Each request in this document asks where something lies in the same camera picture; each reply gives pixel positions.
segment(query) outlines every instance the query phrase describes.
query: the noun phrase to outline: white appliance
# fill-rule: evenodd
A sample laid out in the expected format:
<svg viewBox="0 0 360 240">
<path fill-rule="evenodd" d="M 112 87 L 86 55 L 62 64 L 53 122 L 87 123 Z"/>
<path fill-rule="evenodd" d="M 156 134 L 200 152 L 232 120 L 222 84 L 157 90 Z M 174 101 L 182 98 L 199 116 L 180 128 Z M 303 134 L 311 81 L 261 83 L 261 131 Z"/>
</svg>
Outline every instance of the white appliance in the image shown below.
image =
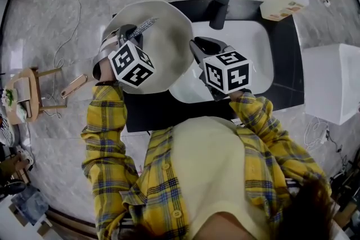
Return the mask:
<svg viewBox="0 0 360 240">
<path fill-rule="evenodd" d="M 341 125 L 358 112 L 360 48 L 347 44 L 305 49 L 305 112 Z"/>
</svg>

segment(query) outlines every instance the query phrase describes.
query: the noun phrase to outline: wooden stool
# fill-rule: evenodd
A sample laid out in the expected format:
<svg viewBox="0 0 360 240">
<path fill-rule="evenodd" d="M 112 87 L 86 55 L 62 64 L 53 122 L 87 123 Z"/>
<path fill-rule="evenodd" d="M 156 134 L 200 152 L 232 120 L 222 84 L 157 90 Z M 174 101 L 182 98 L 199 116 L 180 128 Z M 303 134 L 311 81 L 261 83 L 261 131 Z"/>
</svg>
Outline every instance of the wooden stool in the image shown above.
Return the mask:
<svg viewBox="0 0 360 240">
<path fill-rule="evenodd" d="M 40 113 L 44 110 L 49 109 L 58 109 L 58 108 L 66 108 L 66 105 L 55 105 L 55 106 L 43 106 L 40 94 L 40 87 L 39 87 L 39 78 L 45 75 L 53 74 L 56 72 L 60 72 L 61 68 L 56 68 L 44 72 L 38 72 L 37 67 L 26 68 L 19 74 L 15 75 L 6 85 L 5 89 L 13 89 L 14 83 L 17 79 L 22 77 L 29 78 L 30 83 L 30 110 L 31 110 L 31 117 L 26 119 L 26 122 L 35 121 Z M 11 105 L 12 110 L 6 109 L 6 115 L 8 117 L 9 122 L 12 125 L 22 123 L 21 120 L 16 115 L 16 105 L 17 103 L 13 103 Z"/>
</svg>

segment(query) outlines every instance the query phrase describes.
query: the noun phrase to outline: hand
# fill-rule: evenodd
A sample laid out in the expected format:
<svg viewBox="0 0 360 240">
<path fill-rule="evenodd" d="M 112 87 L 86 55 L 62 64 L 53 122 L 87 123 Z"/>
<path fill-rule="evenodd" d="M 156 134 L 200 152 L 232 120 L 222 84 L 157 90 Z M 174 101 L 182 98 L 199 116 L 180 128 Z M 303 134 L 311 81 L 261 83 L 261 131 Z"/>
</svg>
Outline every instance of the hand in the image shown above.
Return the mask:
<svg viewBox="0 0 360 240">
<path fill-rule="evenodd" d="M 231 101 L 236 101 L 242 95 L 243 95 L 243 91 L 235 91 L 229 94 Z"/>
<path fill-rule="evenodd" d="M 102 59 L 99 62 L 99 65 L 100 65 L 100 71 L 101 71 L 101 76 L 99 79 L 100 82 L 116 80 L 115 74 L 111 67 L 110 60 L 107 57 Z"/>
</svg>

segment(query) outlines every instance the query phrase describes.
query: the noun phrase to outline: marble floor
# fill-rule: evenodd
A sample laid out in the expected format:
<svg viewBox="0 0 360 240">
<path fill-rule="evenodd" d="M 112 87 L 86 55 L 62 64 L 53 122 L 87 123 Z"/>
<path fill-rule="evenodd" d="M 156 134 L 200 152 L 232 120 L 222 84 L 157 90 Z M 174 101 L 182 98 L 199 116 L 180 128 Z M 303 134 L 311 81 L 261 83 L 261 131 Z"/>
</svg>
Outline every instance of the marble floor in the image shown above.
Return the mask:
<svg viewBox="0 0 360 240">
<path fill-rule="evenodd" d="M 81 21 L 74 37 L 59 51 L 55 65 L 64 59 L 61 73 L 45 77 L 40 84 L 42 96 L 53 92 L 57 102 L 63 103 L 59 91 L 82 73 L 91 76 L 92 62 L 99 49 L 101 33 L 111 19 L 126 4 L 142 0 L 80 0 Z M 330 0 L 326 8 L 321 0 L 310 0 L 310 6 L 294 16 L 301 49 L 331 43 L 360 46 L 360 17 L 355 0 Z M 61 43 L 66 41 L 77 24 L 76 0 L 12 0 L 4 25 L 1 47 L 1 72 L 6 83 L 12 74 L 23 67 L 38 66 L 40 70 L 53 68 L 53 57 Z M 90 81 L 67 100 L 67 109 L 56 115 L 42 115 L 29 124 L 20 125 L 21 141 L 34 154 L 36 165 L 30 177 L 51 206 L 83 220 L 94 221 L 90 186 L 80 168 L 85 146 L 79 138 L 85 126 L 87 106 L 91 101 Z M 274 113 L 291 136 L 304 145 L 304 131 L 312 117 L 304 113 L 304 106 Z M 360 144 L 360 114 L 342 126 L 330 124 L 332 138 L 343 145 L 343 154 L 352 158 Z M 309 140 L 319 135 L 309 135 Z M 127 153 L 134 157 L 137 166 L 145 157 L 149 135 L 146 132 L 124 131 L 122 140 Z M 333 143 L 315 145 L 310 154 L 333 175 L 341 167 Z"/>
</svg>

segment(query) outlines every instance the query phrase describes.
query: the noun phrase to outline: white marker cube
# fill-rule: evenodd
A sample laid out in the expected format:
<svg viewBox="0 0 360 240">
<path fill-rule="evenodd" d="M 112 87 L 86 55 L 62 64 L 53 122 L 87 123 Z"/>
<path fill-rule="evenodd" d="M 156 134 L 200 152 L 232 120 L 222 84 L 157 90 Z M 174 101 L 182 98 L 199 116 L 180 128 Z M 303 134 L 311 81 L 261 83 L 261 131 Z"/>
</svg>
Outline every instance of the white marker cube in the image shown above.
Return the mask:
<svg viewBox="0 0 360 240">
<path fill-rule="evenodd" d="M 253 62 L 236 51 L 203 59 L 206 82 L 224 94 L 251 85 Z"/>
<path fill-rule="evenodd" d="M 116 79 L 134 88 L 155 73 L 149 56 L 131 41 L 112 51 L 108 58 Z"/>
</svg>

